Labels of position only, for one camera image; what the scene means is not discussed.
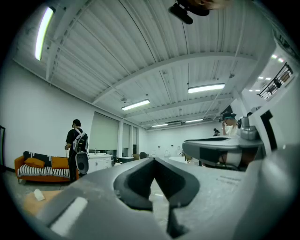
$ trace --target floor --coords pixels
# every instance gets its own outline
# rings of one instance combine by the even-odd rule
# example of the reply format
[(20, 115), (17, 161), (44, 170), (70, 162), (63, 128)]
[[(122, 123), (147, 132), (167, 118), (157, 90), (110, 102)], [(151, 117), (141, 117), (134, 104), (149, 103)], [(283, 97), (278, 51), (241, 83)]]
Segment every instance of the floor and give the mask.
[[(23, 205), (26, 195), (33, 192), (37, 188), (41, 191), (54, 191), (63, 190), (69, 185), (69, 183), (47, 183), (25, 180), (20, 181), (20, 184), (18, 184), (18, 179), (16, 178), (15, 173), (9, 171), (4, 172), (2, 177), (11, 193), (11, 196), (15, 199), (16, 204), (20, 206)], [(151, 185), (151, 195), (149, 200), (153, 203), (154, 218), (157, 220), (159, 226), (161, 226), (165, 231), (168, 219), (169, 202), (163, 195), (155, 180)]]

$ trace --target faucet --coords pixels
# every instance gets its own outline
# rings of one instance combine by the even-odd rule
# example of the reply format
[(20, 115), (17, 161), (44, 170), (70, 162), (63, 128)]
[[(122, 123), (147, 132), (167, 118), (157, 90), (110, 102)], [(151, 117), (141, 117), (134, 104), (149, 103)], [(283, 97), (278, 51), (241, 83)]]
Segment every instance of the faucet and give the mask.
[(181, 153), (179, 154), (179, 156), (180, 156), (181, 154), (184, 155), (184, 160), (186, 161), (186, 160), (187, 160), (186, 154), (185, 154), (184, 152), (181, 152)]

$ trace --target backpack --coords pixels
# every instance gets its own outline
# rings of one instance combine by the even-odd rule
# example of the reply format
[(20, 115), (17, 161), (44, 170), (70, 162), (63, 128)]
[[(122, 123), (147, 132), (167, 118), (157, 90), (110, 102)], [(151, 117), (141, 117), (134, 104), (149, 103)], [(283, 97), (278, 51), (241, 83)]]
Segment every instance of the backpack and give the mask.
[(88, 135), (85, 132), (80, 132), (77, 128), (75, 130), (79, 135), (73, 141), (73, 150), (76, 153), (87, 152), (89, 147)]
[(73, 150), (77, 153), (75, 156), (76, 166), (80, 173), (86, 174), (89, 170), (88, 135), (85, 132), (81, 133), (77, 128), (75, 130), (79, 133), (73, 141)]

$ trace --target roller blind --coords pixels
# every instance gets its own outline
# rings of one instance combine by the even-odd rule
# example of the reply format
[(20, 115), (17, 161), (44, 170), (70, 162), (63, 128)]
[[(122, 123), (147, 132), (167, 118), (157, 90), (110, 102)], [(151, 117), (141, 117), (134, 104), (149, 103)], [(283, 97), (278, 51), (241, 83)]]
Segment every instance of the roller blind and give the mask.
[(116, 150), (118, 129), (119, 121), (95, 113), (89, 136), (89, 149)]
[(123, 124), (123, 148), (129, 148), (129, 132), (130, 132), (130, 125)]
[(133, 127), (133, 139), (132, 139), (133, 145), (136, 144), (136, 139), (137, 139), (137, 128)]

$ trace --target light fixture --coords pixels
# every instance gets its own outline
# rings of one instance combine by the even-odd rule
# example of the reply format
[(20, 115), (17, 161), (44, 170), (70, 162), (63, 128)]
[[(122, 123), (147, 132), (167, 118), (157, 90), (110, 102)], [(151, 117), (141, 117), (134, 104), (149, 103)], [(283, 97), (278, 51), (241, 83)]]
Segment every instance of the light fixture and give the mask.
[(186, 123), (189, 123), (189, 122), (199, 122), (199, 121), (202, 121), (203, 119), (197, 119), (197, 120), (191, 120), (191, 121), (186, 121)]
[(44, 44), (44, 39), (46, 35), (46, 31), (49, 25), (49, 22), (53, 16), (55, 9), (47, 8), (45, 11), (45, 14), (43, 16), (41, 25), (39, 26), (38, 29), (38, 34), (37, 34), (37, 43), (36, 43), (36, 52), (35, 52), (35, 57), (37, 60), (41, 60), (42, 57), (42, 50), (43, 50), (43, 44)]
[(162, 127), (162, 126), (168, 126), (168, 124), (154, 125), (153, 127), (156, 128), (156, 127)]
[(225, 87), (225, 83), (204, 85), (204, 86), (199, 86), (199, 87), (188, 88), (188, 93), (217, 90), (217, 89), (223, 89), (224, 87)]
[(148, 103), (150, 103), (150, 101), (148, 99), (146, 99), (146, 100), (143, 100), (141, 102), (133, 103), (133, 104), (130, 104), (128, 106), (122, 107), (122, 110), (126, 111), (126, 110), (129, 110), (131, 108), (139, 107), (139, 106), (142, 106), (142, 105), (145, 105), (145, 104), (148, 104)]

